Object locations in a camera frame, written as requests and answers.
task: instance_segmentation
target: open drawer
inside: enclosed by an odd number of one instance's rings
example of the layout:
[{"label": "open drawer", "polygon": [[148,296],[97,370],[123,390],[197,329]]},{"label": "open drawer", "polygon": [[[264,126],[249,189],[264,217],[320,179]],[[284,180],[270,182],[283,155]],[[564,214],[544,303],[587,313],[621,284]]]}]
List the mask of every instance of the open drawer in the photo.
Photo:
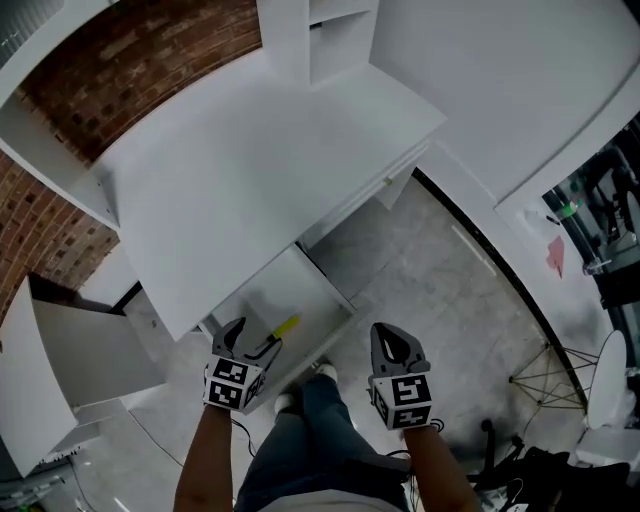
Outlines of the open drawer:
[{"label": "open drawer", "polygon": [[[247,317],[237,347],[252,352],[279,325],[299,315],[245,414],[281,392],[361,318],[353,306],[295,245],[263,268],[213,311],[221,325]],[[200,325],[211,339],[207,321]]]}]

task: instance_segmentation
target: desk drawer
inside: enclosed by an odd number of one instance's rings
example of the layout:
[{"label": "desk drawer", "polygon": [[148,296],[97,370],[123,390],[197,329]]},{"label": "desk drawer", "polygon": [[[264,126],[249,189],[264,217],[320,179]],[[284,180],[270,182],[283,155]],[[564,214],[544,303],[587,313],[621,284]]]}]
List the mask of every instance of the desk drawer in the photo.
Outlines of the desk drawer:
[{"label": "desk drawer", "polygon": [[[237,347],[250,352],[293,315],[299,324],[267,373],[265,388],[245,413],[277,396],[293,379],[339,341],[361,315],[306,255],[291,246],[213,311],[221,325],[247,317]],[[207,321],[201,324],[211,339]]]},{"label": "desk drawer", "polygon": [[[407,169],[413,169],[418,161],[418,158],[427,150],[428,146],[429,141],[425,140],[408,151],[406,154],[402,155],[402,157],[394,162],[385,172],[381,173],[376,178],[371,180],[358,192],[353,194],[342,205],[340,205],[338,208],[329,213],[329,215],[323,218],[320,222],[317,222],[309,230],[307,230],[307,232],[298,239],[300,244],[305,249],[311,249],[326,235],[328,235],[338,224],[340,224],[349,215],[360,208],[360,206],[362,206],[369,198],[384,190],[386,187],[392,185],[394,183],[394,179],[396,179],[399,174],[403,173]],[[385,199],[381,198],[380,201],[387,208],[390,208],[389,204],[385,204]]]}]

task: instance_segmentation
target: white countertop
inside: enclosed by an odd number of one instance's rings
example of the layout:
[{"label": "white countertop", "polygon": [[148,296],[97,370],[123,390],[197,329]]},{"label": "white countertop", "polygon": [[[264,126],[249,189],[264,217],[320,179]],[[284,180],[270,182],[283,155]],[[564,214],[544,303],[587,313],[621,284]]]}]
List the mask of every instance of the white countertop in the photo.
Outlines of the white countertop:
[{"label": "white countertop", "polygon": [[175,339],[445,120],[367,64],[316,92],[262,50],[170,99],[96,163]]}]

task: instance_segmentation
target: shelf compartment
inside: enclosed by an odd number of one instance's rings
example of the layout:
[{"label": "shelf compartment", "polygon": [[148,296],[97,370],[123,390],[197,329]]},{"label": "shelf compartment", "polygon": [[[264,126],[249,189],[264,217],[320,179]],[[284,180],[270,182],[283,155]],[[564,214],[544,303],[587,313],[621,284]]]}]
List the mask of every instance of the shelf compartment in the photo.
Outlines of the shelf compartment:
[{"label": "shelf compartment", "polygon": [[372,10],[371,0],[310,0],[309,25]]},{"label": "shelf compartment", "polygon": [[371,40],[367,36],[374,26],[373,12],[359,12],[312,27],[309,34],[311,87],[366,65],[371,51]]}]

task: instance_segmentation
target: brick wall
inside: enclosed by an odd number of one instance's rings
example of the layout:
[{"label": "brick wall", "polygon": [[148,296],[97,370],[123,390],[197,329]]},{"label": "brick wall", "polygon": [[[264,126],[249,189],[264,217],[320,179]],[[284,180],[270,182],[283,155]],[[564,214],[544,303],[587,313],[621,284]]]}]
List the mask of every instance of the brick wall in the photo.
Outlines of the brick wall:
[{"label": "brick wall", "polygon": [[[90,165],[162,102],[260,46],[255,0],[121,0],[17,94]],[[78,289],[117,242],[0,153],[0,321],[26,273]]]},{"label": "brick wall", "polygon": [[116,234],[0,153],[0,321],[29,272],[75,290]]}]

